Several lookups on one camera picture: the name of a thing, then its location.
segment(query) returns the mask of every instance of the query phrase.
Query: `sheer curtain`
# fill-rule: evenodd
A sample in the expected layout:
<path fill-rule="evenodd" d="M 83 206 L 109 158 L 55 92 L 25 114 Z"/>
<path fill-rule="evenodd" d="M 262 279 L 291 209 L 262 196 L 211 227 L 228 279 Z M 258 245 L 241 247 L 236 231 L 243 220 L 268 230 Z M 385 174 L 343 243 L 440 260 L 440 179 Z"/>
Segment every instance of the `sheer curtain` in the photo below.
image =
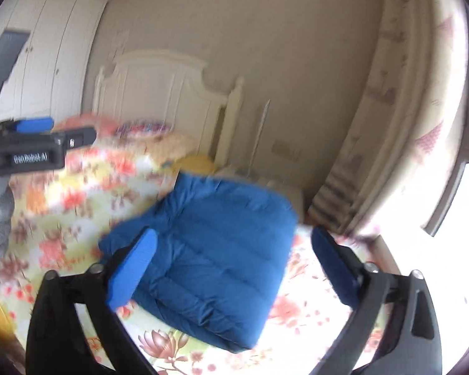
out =
<path fill-rule="evenodd" d="M 365 238 L 393 215 L 429 219 L 459 146 L 467 51 L 463 0 L 385 0 L 363 97 L 310 220 Z"/>

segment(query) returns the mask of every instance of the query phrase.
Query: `wardrobe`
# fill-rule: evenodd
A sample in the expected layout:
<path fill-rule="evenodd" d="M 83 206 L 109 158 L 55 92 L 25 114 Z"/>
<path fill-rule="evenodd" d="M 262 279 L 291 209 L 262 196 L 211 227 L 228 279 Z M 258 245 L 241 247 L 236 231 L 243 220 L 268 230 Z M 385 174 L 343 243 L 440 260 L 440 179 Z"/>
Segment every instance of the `wardrobe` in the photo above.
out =
<path fill-rule="evenodd" d="M 5 29 L 30 37 L 0 94 L 0 120 L 80 114 L 88 57 L 108 0 L 4 0 Z"/>

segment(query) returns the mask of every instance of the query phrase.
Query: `folded blue jacket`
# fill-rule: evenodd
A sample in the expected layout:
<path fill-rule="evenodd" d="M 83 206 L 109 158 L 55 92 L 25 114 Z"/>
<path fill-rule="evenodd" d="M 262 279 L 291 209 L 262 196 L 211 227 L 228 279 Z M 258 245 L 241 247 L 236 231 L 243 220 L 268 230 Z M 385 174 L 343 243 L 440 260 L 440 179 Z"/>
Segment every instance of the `folded blue jacket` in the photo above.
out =
<path fill-rule="evenodd" d="M 175 189 L 99 243 L 110 256 L 145 227 L 158 247 L 134 293 L 151 314 L 233 353 L 257 343 L 283 278 L 297 216 L 277 193 L 180 174 Z"/>

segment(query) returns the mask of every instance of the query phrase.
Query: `bed frame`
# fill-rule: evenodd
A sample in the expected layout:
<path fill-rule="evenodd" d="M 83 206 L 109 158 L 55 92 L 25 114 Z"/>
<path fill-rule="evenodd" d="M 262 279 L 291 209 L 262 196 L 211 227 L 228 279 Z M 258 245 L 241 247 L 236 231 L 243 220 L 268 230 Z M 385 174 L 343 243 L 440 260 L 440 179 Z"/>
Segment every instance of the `bed frame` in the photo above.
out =
<path fill-rule="evenodd" d="M 243 102 L 244 80 L 238 78 L 229 95 L 211 91 L 203 83 L 206 66 L 200 59 L 166 50 L 126 53 L 110 67 L 101 67 L 93 114 L 121 122 L 166 122 L 195 139 L 198 153 L 225 166 Z"/>

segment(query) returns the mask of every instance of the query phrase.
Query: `blue gripper pad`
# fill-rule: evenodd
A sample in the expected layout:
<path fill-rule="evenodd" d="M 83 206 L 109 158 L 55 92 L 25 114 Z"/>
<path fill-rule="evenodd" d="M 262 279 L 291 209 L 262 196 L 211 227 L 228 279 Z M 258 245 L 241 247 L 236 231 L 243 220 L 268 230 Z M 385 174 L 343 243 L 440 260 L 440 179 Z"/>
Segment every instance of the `blue gripper pad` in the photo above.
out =
<path fill-rule="evenodd" d="M 106 299 L 106 304 L 112 311 L 115 312 L 117 308 L 125 306 L 130 301 L 156 253 L 157 245 L 156 231 L 147 229 L 116 269 L 108 281 Z"/>
<path fill-rule="evenodd" d="M 358 307 L 360 284 L 340 257 L 337 251 L 340 246 L 322 227 L 313 229 L 311 245 L 341 303 L 353 309 Z"/>
<path fill-rule="evenodd" d="M 19 120 L 15 125 L 15 130 L 21 134 L 37 134 L 50 131 L 53 127 L 54 120 L 50 117 L 43 117 Z"/>

